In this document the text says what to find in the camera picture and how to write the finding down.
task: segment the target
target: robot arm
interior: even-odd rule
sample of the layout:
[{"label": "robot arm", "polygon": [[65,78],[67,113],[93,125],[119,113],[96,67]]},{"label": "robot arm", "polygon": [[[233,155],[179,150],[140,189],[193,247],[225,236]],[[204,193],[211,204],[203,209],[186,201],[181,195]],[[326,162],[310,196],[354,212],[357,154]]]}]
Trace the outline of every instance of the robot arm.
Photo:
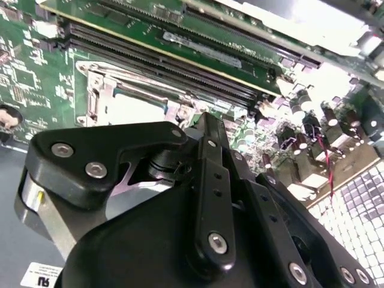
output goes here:
[{"label": "robot arm", "polygon": [[[33,138],[15,208],[66,260],[56,288],[375,287],[281,182],[251,173],[221,120],[204,113],[195,129],[201,137],[158,122]],[[106,220],[114,189],[154,181],[171,188]]]}]

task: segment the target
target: motherboard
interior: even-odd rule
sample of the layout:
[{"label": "motherboard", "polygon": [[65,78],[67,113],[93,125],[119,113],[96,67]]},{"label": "motherboard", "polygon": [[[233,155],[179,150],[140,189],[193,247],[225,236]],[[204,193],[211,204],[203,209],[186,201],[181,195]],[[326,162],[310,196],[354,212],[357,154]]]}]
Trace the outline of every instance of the motherboard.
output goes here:
[{"label": "motherboard", "polygon": [[246,4],[0,0],[2,142],[164,120],[187,129],[210,112],[255,173],[303,154],[326,181],[319,162],[364,142],[359,110],[372,87],[384,88],[384,46],[372,28],[381,3],[368,20],[346,19],[353,33],[340,27],[339,41],[329,30],[296,35]]}]

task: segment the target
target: cable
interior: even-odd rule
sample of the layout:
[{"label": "cable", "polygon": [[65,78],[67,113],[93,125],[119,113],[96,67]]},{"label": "cable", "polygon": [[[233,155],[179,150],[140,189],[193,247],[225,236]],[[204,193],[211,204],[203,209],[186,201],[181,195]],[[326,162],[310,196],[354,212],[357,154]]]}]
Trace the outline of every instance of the cable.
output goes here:
[{"label": "cable", "polygon": [[329,182],[329,186],[331,188],[331,194],[330,194],[331,204],[329,206],[327,206],[325,208],[325,210],[321,213],[321,216],[323,216],[325,214],[325,212],[332,207],[332,200],[333,200],[333,197],[334,197],[334,194],[335,194],[335,191],[334,191],[334,172],[333,172],[333,169],[332,169],[331,159],[329,157],[328,150],[327,150],[327,148],[325,147],[325,145],[323,143],[322,136],[319,135],[317,137],[317,140],[319,141],[319,145],[324,150],[324,153],[325,153],[325,161],[326,161],[326,165],[327,165],[327,171],[328,171],[328,174],[329,174],[328,182]]}]

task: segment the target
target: white label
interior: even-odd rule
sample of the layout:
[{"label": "white label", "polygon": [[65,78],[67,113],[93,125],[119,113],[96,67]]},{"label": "white label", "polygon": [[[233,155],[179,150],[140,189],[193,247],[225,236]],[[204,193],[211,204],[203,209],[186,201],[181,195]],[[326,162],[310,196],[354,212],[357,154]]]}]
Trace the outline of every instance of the white label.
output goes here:
[{"label": "white label", "polygon": [[60,267],[32,262],[25,272],[20,285],[31,288],[53,288],[61,270],[62,268]]},{"label": "white label", "polygon": [[209,47],[206,47],[206,46],[203,46],[200,44],[196,44],[192,41],[189,41],[187,39],[184,39],[182,37],[179,37],[179,36],[172,34],[172,33],[169,33],[169,32],[165,32],[163,35],[163,38],[167,41],[175,42],[175,43],[178,43],[180,45],[189,47],[189,48],[191,48],[195,51],[198,51],[198,52],[200,52],[200,53],[202,53],[202,54],[204,54],[210,58],[214,58],[216,60],[219,60],[220,62],[223,62],[223,63],[226,63],[228,65],[231,65],[231,66],[234,66],[234,67],[241,69],[241,61],[238,58],[234,58],[234,57],[231,57],[231,56],[226,55],[224,53],[218,52],[214,49],[211,49]]}]

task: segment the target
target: gray metal surface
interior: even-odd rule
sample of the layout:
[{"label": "gray metal surface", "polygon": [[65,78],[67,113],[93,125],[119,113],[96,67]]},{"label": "gray metal surface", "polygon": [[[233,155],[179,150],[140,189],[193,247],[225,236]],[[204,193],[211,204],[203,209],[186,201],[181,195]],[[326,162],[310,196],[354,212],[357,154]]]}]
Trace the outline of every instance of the gray metal surface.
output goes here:
[{"label": "gray metal surface", "polygon": [[365,171],[310,212],[384,286],[384,162]]},{"label": "gray metal surface", "polygon": [[362,26],[362,21],[355,17],[342,12],[325,1],[320,0],[235,0],[239,3],[249,3],[253,6],[260,7],[268,12],[272,12],[284,19],[291,20],[296,23],[308,23],[317,25],[321,23],[326,27],[339,28]]},{"label": "gray metal surface", "polygon": [[17,219],[13,204],[25,154],[0,147],[0,288],[21,287],[31,262],[63,267],[54,244]]}]

